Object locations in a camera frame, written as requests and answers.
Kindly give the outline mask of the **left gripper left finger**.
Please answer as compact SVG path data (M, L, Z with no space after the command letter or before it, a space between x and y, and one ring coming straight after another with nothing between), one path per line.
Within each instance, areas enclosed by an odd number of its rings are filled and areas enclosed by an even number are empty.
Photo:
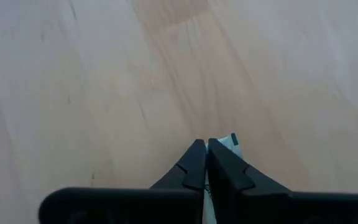
M197 139L148 189L67 187L40 204L40 223L201 223L206 145Z

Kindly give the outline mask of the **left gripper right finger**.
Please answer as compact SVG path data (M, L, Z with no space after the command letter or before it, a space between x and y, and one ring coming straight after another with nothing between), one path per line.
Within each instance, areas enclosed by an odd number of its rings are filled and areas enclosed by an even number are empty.
M358 194L295 192L208 142L208 179L218 223L358 223Z

